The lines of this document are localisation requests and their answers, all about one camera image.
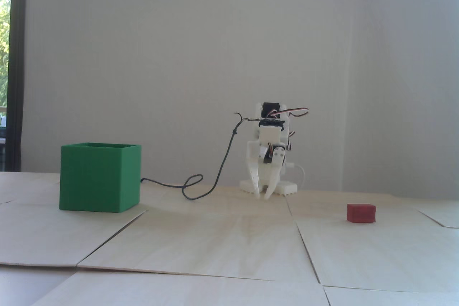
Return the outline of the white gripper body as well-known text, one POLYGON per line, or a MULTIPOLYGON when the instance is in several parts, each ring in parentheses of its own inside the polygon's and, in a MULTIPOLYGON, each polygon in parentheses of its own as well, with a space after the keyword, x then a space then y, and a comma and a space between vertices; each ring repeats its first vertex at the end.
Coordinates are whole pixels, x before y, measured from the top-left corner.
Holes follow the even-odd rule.
POLYGON ((258 164, 270 164, 273 150, 282 146, 280 128, 258 128, 258 138, 251 140, 246 145, 246 163, 257 161, 258 164))

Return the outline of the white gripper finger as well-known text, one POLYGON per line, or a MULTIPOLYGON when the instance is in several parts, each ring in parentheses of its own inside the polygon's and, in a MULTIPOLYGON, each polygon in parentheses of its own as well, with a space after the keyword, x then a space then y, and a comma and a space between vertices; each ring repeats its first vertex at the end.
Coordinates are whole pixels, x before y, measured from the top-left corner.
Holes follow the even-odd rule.
POLYGON ((267 164, 266 168, 266 182, 267 188, 264 199, 268 200, 277 188, 280 181, 280 175, 285 160, 285 148, 278 146, 273 150, 272 160, 267 164))
POLYGON ((250 177, 250 191, 254 194, 256 198, 260 198, 259 190, 259 162, 258 161, 248 161, 247 168, 250 177))

